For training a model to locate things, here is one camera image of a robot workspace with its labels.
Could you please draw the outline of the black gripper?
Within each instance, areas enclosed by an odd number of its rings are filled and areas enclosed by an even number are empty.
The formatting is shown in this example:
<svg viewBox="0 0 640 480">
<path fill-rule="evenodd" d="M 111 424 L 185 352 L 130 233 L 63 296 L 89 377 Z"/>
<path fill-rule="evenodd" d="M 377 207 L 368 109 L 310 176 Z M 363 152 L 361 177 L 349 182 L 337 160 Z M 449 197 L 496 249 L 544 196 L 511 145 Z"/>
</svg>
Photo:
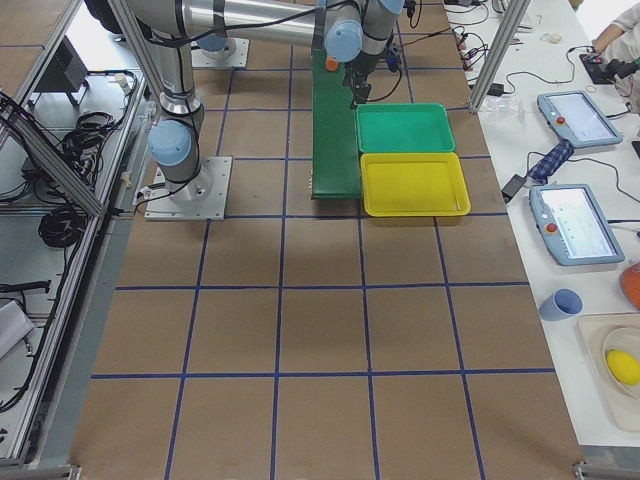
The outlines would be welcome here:
<svg viewBox="0 0 640 480">
<path fill-rule="evenodd" d="M 368 77 L 375 70 L 375 56 L 360 52 L 344 67 L 343 86 L 348 90 L 349 109 L 356 109 L 356 98 L 359 98 L 360 104 L 366 104 L 369 100 L 371 85 Z"/>
</svg>

